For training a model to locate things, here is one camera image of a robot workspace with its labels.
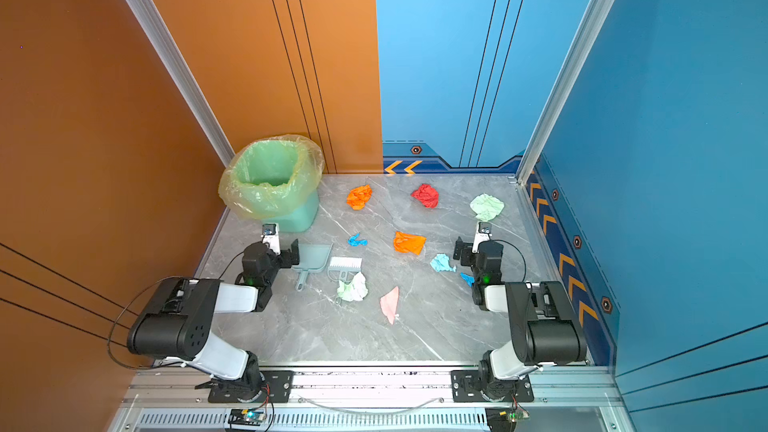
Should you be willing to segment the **grey-blue dustpan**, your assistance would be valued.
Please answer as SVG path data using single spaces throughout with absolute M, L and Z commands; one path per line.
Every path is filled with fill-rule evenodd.
M 326 270 L 331 257 L 332 246 L 300 243 L 298 251 L 299 263 L 293 265 L 292 270 L 298 274 L 295 289 L 297 292 L 301 292 L 311 274 L 322 273 Z

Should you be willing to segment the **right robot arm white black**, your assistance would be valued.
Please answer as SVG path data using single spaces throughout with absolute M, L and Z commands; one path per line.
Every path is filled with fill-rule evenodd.
M 472 271 L 473 303 L 507 316 L 510 340 L 484 353 L 475 373 L 459 380 L 467 396 L 488 401 L 532 401 L 528 376 L 543 365 L 570 365 L 587 358 L 588 345 L 563 285 L 558 281 L 502 279 L 504 244 L 457 239 L 453 258 Z

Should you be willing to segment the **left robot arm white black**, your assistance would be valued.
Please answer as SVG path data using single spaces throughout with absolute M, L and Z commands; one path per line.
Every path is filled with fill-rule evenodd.
M 174 359 L 206 373 L 200 389 L 211 402 L 253 402 L 270 389 L 255 353 L 235 347 L 212 331 L 217 314 L 259 313 L 273 296 L 278 273 L 300 262 L 299 241 L 274 251 L 264 241 L 245 248 L 243 271 L 233 283 L 220 279 L 161 280 L 127 336 L 127 349 L 152 359 Z

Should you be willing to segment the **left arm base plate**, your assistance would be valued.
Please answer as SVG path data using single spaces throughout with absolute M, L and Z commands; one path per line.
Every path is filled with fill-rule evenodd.
M 195 389 L 208 389 L 207 401 L 214 404 L 283 404 L 289 401 L 293 379 L 291 370 L 267 370 L 258 372 L 254 379 L 247 375 L 238 380 L 211 379 Z

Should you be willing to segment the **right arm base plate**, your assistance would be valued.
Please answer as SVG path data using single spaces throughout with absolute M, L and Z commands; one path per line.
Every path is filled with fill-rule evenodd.
M 528 377 L 516 380 L 500 380 L 477 369 L 452 370 L 450 372 L 453 401 L 470 402 L 518 402 L 535 400 Z

